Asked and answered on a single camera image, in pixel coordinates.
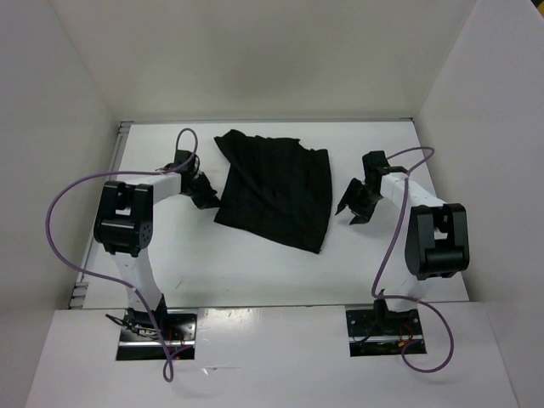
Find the black skirt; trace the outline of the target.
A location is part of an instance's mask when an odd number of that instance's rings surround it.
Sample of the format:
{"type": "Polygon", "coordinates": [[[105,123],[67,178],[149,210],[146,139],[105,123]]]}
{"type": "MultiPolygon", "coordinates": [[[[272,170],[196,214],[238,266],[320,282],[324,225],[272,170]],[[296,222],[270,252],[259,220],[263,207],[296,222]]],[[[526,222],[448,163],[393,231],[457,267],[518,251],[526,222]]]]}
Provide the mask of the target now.
{"type": "Polygon", "coordinates": [[[299,139],[247,136],[235,129],[214,141],[229,163],[214,222],[320,253],[332,211],[328,150],[306,149],[299,139]]]}

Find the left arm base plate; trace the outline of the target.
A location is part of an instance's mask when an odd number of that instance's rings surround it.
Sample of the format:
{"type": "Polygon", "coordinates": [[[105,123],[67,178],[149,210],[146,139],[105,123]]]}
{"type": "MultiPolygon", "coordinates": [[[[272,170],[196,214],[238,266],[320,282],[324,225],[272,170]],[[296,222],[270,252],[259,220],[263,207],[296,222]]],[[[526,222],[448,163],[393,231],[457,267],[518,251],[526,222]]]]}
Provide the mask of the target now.
{"type": "MultiPolygon", "coordinates": [[[[117,361],[165,360],[156,330],[146,315],[137,323],[126,314],[123,319],[115,318],[121,327],[116,351],[117,361]]],[[[158,321],[169,353],[174,360],[193,360],[196,352],[195,311],[167,313],[158,321]]]]}

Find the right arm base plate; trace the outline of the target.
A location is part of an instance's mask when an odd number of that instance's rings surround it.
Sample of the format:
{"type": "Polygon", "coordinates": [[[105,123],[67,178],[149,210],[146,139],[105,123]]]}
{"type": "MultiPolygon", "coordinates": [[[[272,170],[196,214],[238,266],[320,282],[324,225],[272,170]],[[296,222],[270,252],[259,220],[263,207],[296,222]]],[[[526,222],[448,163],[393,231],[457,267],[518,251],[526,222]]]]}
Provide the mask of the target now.
{"type": "Polygon", "coordinates": [[[351,357],[426,354],[423,331],[416,309],[406,312],[389,312],[377,321],[374,309],[347,309],[345,311],[348,345],[351,357]]]}

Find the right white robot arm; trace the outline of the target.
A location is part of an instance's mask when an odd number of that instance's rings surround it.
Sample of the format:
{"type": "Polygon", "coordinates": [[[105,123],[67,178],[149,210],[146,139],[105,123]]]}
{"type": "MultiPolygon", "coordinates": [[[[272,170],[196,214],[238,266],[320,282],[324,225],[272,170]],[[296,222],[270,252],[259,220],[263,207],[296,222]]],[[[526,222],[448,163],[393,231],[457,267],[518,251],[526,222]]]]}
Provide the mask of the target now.
{"type": "Polygon", "coordinates": [[[349,209],[352,224],[367,224],[380,201],[399,209],[391,241],[371,285],[372,323],[382,334],[402,324],[402,314],[425,301],[435,279],[448,279],[468,268],[468,217],[459,203],[448,203],[425,190],[402,167],[378,166],[365,170],[363,181],[353,178],[337,211],[349,209]],[[380,281],[398,244],[404,246],[404,282],[396,289],[380,281]]]}

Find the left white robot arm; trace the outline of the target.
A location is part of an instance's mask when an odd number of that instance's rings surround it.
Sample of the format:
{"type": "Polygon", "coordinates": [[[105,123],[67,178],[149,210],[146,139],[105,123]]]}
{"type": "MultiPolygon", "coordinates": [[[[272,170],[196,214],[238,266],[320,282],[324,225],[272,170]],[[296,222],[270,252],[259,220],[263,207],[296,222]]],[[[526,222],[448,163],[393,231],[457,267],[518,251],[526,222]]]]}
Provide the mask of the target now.
{"type": "Polygon", "coordinates": [[[148,246],[153,236],[154,205],[188,196],[199,209],[220,207],[217,191],[196,167],[133,181],[105,183],[93,226],[94,239],[115,262],[127,290],[127,324],[139,325],[149,339],[169,329],[167,305],[156,284],[148,246]]]}

